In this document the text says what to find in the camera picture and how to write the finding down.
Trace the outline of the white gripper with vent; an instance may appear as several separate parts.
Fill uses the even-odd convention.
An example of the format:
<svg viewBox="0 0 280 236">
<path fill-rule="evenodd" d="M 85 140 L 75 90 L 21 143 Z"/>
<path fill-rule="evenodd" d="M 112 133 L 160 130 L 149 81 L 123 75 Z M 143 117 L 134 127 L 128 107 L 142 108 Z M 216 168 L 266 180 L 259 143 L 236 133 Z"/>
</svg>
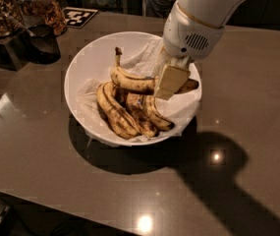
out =
<svg viewBox="0 0 280 236">
<path fill-rule="evenodd" d="M 194 63 L 211 53 L 223 32 L 223 27 L 203 23 L 176 2 L 164 26 L 163 45 L 170 57 L 188 57 Z M 189 69 L 165 65 L 157 76 L 153 95 L 164 100 L 170 99 L 190 74 Z"/>
</svg>

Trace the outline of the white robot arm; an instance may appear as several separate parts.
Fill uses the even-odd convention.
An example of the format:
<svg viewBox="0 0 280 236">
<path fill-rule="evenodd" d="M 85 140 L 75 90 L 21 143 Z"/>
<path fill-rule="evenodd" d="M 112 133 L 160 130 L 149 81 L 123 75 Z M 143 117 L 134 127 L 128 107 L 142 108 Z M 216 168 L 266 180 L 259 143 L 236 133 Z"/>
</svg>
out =
<svg viewBox="0 0 280 236">
<path fill-rule="evenodd" d="M 188 80 L 188 68 L 172 60 L 189 64 L 206 58 L 236 9 L 246 0 L 176 0 L 165 22 L 163 48 L 158 57 L 158 76 L 154 96 L 169 99 Z"/>
</svg>

